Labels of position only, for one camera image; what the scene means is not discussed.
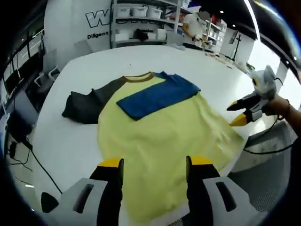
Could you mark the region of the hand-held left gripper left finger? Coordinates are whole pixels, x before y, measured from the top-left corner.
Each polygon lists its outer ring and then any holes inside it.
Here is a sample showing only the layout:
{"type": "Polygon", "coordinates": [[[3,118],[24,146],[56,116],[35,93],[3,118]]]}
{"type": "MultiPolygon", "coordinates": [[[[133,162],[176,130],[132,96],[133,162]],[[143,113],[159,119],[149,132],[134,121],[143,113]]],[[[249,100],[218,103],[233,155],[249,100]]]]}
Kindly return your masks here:
{"type": "Polygon", "coordinates": [[[121,207],[124,159],[111,158],[97,165],[90,178],[66,190],[59,202],[63,226],[117,226],[121,207]]]}

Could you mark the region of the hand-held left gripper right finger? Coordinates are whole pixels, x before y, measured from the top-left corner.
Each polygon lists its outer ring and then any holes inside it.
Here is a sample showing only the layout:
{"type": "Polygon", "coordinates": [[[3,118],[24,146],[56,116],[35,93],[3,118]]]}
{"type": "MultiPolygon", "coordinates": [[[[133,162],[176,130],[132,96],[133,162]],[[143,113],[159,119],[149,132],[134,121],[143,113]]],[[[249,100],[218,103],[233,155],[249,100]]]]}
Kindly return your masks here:
{"type": "Polygon", "coordinates": [[[249,195],[220,176],[209,159],[186,157],[187,199],[193,226],[248,226],[258,211],[249,195]]]}

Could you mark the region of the person's right hand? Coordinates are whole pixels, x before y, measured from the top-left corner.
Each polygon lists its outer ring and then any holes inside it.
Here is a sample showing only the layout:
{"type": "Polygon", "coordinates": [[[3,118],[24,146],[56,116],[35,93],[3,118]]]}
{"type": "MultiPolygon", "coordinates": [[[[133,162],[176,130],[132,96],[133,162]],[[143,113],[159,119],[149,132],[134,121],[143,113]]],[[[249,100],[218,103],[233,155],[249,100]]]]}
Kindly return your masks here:
{"type": "Polygon", "coordinates": [[[290,110],[290,102],[288,99],[284,99],[278,94],[275,94],[274,98],[263,107],[262,111],[266,115],[278,115],[285,117],[290,110]]]}

